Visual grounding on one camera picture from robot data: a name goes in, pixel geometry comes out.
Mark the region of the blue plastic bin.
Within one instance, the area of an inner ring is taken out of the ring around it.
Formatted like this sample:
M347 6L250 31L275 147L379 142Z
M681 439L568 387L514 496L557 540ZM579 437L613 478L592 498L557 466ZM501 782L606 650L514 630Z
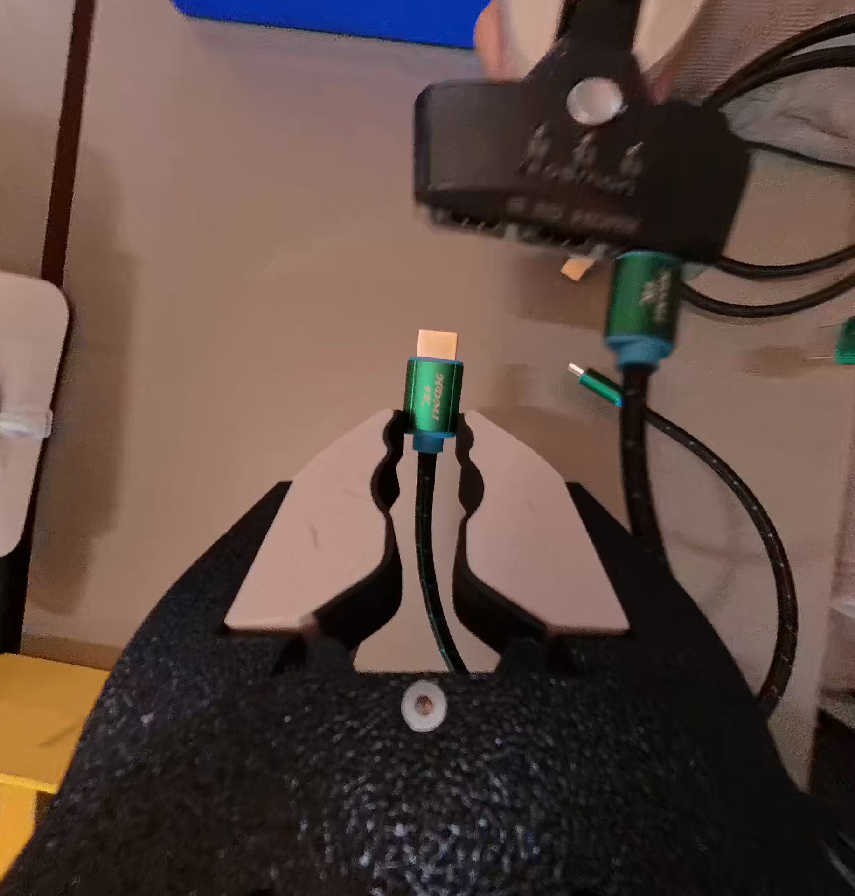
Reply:
M488 1L175 1L196 19L471 49Z

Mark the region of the white plate with round knob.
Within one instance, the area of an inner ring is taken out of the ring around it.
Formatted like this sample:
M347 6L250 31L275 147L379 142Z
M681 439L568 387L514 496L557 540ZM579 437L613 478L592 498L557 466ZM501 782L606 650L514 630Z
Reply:
M28 521L68 323L57 287L0 272L0 558Z

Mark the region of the yellow plastic bin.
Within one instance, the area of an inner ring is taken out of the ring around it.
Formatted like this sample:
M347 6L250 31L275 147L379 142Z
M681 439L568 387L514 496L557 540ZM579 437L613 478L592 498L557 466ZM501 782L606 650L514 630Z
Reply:
M0 655L0 880L57 792L108 672Z

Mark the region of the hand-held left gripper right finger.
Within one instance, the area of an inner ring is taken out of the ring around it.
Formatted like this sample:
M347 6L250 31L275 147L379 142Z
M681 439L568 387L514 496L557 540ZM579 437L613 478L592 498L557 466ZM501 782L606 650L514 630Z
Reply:
M479 639L621 635L629 622L560 473L477 411L459 421L454 608Z

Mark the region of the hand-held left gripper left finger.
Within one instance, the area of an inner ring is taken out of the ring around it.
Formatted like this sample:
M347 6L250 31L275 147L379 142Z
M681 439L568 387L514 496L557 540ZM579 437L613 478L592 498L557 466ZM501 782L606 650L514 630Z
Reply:
M367 639L392 620L406 427L401 411L381 410L299 471L224 618L230 631Z

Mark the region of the black object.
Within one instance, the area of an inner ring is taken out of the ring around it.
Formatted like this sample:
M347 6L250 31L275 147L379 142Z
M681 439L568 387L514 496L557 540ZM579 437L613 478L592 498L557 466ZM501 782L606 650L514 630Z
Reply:
M0 557L0 654L20 650L29 567L26 542Z

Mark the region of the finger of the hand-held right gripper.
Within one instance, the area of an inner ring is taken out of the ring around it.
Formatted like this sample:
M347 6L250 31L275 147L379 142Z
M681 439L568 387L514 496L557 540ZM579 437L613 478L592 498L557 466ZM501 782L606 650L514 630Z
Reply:
M690 90L708 7L707 1L640 2L633 55L654 104Z
M563 16L563 1L491 1L474 29L484 73L497 82L522 78L556 43Z

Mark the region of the black video switch box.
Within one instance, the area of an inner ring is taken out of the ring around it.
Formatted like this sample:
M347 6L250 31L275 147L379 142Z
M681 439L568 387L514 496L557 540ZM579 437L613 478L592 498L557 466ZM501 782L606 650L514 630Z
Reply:
M520 81L432 84L414 107L416 202L526 242L715 263L749 168L722 113L651 103L629 51L575 33Z

